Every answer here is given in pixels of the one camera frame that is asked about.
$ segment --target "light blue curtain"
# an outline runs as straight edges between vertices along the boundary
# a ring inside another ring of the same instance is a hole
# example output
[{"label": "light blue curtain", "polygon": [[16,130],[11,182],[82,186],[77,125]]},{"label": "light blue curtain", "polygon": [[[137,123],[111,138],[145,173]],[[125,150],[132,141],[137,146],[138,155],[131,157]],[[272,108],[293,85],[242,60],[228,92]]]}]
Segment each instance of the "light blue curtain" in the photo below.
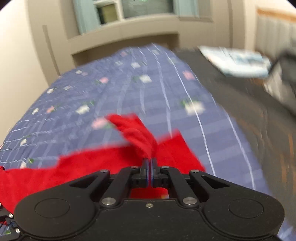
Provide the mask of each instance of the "light blue curtain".
[{"label": "light blue curtain", "polygon": [[101,21],[93,0],[73,0],[80,34],[93,31],[101,26]]},{"label": "light blue curtain", "polygon": [[174,12],[179,16],[199,17],[198,0],[174,0]]}]

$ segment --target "wall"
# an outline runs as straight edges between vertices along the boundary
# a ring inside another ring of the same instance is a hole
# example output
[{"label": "wall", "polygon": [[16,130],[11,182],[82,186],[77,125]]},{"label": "wall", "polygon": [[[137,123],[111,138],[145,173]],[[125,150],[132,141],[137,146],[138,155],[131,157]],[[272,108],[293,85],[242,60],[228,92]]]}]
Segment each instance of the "wall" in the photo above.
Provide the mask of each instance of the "wall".
[{"label": "wall", "polygon": [[257,29],[257,8],[277,9],[279,11],[296,13],[296,8],[287,0],[244,0],[245,5],[245,48],[254,50]]},{"label": "wall", "polygon": [[243,49],[245,47],[245,19],[244,0],[231,0],[232,7],[232,48]]},{"label": "wall", "polygon": [[141,16],[103,25],[84,35],[78,35],[71,0],[28,0],[28,11],[39,61],[51,84],[59,74],[85,62],[90,49],[127,39],[177,34],[177,47],[229,47],[227,2],[201,1],[204,16],[200,19],[179,19],[174,14]]},{"label": "wall", "polygon": [[68,46],[68,37],[77,31],[70,3],[69,0],[28,0],[32,36],[49,85],[75,66]]},{"label": "wall", "polygon": [[0,143],[48,87],[34,48],[26,4],[12,0],[0,11]]},{"label": "wall", "polygon": [[122,40],[119,42],[110,43],[107,45],[95,47],[73,55],[75,66],[84,65],[91,61],[109,56],[127,46],[145,46],[151,43],[159,44],[168,49],[174,49],[178,47],[178,35],[177,34],[164,34],[157,36],[147,36],[140,38],[133,38]]}]

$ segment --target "bed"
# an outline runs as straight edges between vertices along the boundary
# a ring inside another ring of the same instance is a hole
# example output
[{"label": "bed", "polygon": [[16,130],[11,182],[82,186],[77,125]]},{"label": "bed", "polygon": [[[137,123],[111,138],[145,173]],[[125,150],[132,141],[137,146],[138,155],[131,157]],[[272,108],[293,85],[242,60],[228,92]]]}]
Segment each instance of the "bed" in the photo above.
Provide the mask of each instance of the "bed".
[{"label": "bed", "polygon": [[[223,75],[202,53],[181,49],[176,53],[187,62],[217,103],[234,117],[249,141],[273,196],[284,206],[286,217],[295,227],[296,119],[288,109],[265,92],[263,81]],[[295,240],[287,226],[279,233],[283,240]]]},{"label": "bed", "polygon": [[[208,173],[272,195],[235,119],[185,62],[155,44],[122,49],[60,76],[10,130],[0,165],[46,168],[60,155],[122,142],[103,117],[131,112],[156,137],[179,129]],[[295,240],[286,221],[279,236]]]}]

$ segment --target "red towel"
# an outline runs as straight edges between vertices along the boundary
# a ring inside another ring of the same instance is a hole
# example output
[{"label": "red towel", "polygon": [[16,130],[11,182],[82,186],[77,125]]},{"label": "red towel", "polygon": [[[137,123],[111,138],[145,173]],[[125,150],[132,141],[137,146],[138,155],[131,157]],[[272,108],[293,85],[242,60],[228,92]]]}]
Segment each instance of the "red towel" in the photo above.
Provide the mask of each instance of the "red towel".
[{"label": "red towel", "polygon": [[[159,166],[176,167],[182,173],[189,173],[192,169],[205,171],[178,131],[157,143],[136,115],[110,115],[106,119],[115,125],[131,145],[110,146],[62,156],[56,167],[48,169],[0,169],[0,203],[13,212],[17,203],[30,194],[101,169],[108,169],[111,174],[115,174],[124,167],[141,166],[143,158],[156,157]],[[132,192],[131,197],[160,198],[165,191],[163,188],[147,188],[145,191],[140,188]]]}]

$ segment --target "blue bedspread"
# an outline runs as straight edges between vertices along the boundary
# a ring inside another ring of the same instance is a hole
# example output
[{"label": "blue bedspread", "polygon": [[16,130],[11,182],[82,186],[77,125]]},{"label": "blue bedspread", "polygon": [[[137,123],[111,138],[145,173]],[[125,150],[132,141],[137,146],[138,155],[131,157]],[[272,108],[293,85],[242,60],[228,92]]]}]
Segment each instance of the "blue bedspread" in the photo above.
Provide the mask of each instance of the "blue bedspread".
[{"label": "blue bedspread", "polygon": [[[179,129],[208,173],[270,194],[235,120],[186,63],[154,44],[125,48],[63,74],[9,132],[0,165],[50,167],[60,155],[122,142],[103,116],[131,112],[155,137]],[[280,235],[289,241],[291,232],[284,224]]]}]

